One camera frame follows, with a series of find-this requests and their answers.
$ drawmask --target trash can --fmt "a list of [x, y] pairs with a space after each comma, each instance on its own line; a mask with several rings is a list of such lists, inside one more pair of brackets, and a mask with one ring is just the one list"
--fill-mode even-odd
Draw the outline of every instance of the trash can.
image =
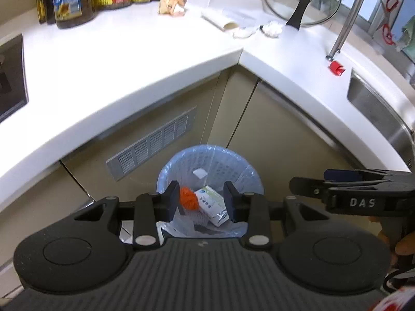
[[221, 195], [224, 183], [232, 181], [239, 193], [264, 194], [257, 171], [242, 156], [215, 145], [189, 147], [173, 156], [158, 176], [157, 192], [163, 193], [173, 180], [193, 191], [207, 185]]
[[[190, 147], [173, 156], [158, 176], [157, 192], [163, 193], [173, 180], [194, 192], [209, 186], [223, 196], [224, 183], [232, 181], [240, 193], [264, 194], [256, 170], [242, 156], [215, 145]], [[188, 211], [180, 206], [173, 221], [158, 222], [157, 228], [163, 243], [162, 230], [181, 238], [239, 238], [246, 233], [247, 225], [246, 222], [226, 221], [216, 226], [201, 209]]]

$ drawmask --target beige cabinet door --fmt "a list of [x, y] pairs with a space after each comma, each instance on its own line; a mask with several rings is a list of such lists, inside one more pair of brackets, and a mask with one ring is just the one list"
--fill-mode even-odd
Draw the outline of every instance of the beige cabinet door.
[[59, 167], [0, 213], [0, 298], [20, 286], [12, 264], [20, 241], [89, 202], [88, 196]]
[[[121, 201], [132, 201], [142, 193], [155, 192], [161, 169], [177, 152], [207, 142], [227, 77], [227, 72], [223, 72], [171, 97], [169, 101], [140, 114], [127, 125], [112, 130], [110, 134], [105, 133], [104, 136], [79, 148], [65, 158], [65, 165], [95, 200], [105, 196], [118, 196]], [[135, 149], [134, 144], [149, 134], [151, 137], [153, 132], [158, 132], [174, 118], [179, 118], [192, 109], [195, 111], [195, 116], [191, 129], [177, 139], [175, 137], [167, 146], [160, 143], [161, 148], [156, 154], [136, 168], [132, 168], [125, 176], [115, 179], [107, 166], [107, 160], [117, 156], [126, 148], [129, 150], [130, 146], [132, 153], [142, 152], [142, 149]], [[144, 148], [146, 153], [151, 144], [150, 141]]]
[[[248, 160], [258, 171], [268, 200], [281, 201], [290, 195], [288, 184], [294, 176], [321, 179], [326, 169], [352, 169], [344, 151], [329, 146], [328, 136], [311, 129], [311, 123], [295, 106], [271, 86], [259, 83], [242, 116], [229, 149]], [[322, 207], [315, 199], [302, 198]], [[363, 228], [378, 232], [379, 226], [366, 217], [344, 217]]]
[[209, 136], [209, 144], [226, 147], [258, 83], [258, 77], [238, 65], [226, 83], [225, 92]]

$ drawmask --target induction cooktop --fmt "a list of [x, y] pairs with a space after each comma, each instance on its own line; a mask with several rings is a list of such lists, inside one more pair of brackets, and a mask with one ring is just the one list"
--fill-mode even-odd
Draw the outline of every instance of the induction cooktop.
[[0, 123], [28, 101], [20, 34], [0, 45]]

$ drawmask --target food package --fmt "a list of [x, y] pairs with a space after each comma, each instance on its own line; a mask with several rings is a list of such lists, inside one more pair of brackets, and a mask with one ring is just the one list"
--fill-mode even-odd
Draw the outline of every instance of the food package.
[[209, 216], [210, 222], [219, 227], [229, 220], [223, 196], [209, 186], [195, 192], [200, 209]]
[[183, 16], [187, 0], [161, 0], [158, 5], [160, 15]]

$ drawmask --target metal vent grille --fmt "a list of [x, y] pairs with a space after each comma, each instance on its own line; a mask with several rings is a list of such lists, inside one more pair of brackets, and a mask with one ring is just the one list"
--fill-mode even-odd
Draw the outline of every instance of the metal vent grille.
[[182, 116], [177, 120], [177, 136], [181, 136], [186, 132], [188, 116]]
[[129, 172], [135, 166], [131, 151], [125, 151], [123, 154], [121, 154], [118, 157], [118, 162], [120, 163], [121, 169], [124, 173]]
[[149, 150], [147, 147], [147, 140], [143, 140], [140, 144], [134, 147], [135, 156], [137, 158], [137, 164], [141, 164], [149, 157]]
[[196, 107], [169, 121], [107, 160], [109, 172], [115, 181], [120, 180], [157, 152], [190, 131], [195, 116]]
[[161, 150], [161, 131], [156, 132], [150, 137], [150, 150], [151, 154], [154, 154]]
[[176, 122], [173, 122], [164, 128], [164, 146], [170, 144], [174, 140], [175, 129], [176, 129]]

